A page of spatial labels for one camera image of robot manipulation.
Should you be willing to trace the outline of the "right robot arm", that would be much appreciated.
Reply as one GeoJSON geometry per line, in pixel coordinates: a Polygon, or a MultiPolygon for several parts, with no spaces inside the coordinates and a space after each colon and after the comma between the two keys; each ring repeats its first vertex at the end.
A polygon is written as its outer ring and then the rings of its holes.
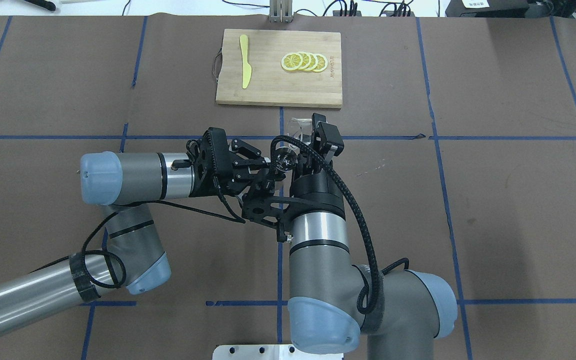
{"type": "Polygon", "coordinates": [[[243,214],[290,243],[290,339],[309,354],[348,354],[368,342],[371,360],[432,360],[454,331],[457,298],[440,276],[402,258],[377,265],[368,224],[333,168],[339,145],[320,150],[285,136],[270,148],[243,198],[243,214]]]}

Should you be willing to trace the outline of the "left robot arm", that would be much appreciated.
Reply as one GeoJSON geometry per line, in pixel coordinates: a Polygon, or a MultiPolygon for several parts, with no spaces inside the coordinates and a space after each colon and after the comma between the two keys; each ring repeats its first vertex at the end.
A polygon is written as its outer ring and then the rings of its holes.
{"type": "MultiPolygon", "coordinates": [[[[87,153],[176,152],[169,137],[0,137],[0,284],[82,248],[103,219],[82,201],[87,153]]],[[[290,341],[287,253],[274,231],[155,203],[172,270],[153,291],[103,295],[0,337],[0,360],[209,360],[217,346],[290,341]]]]}

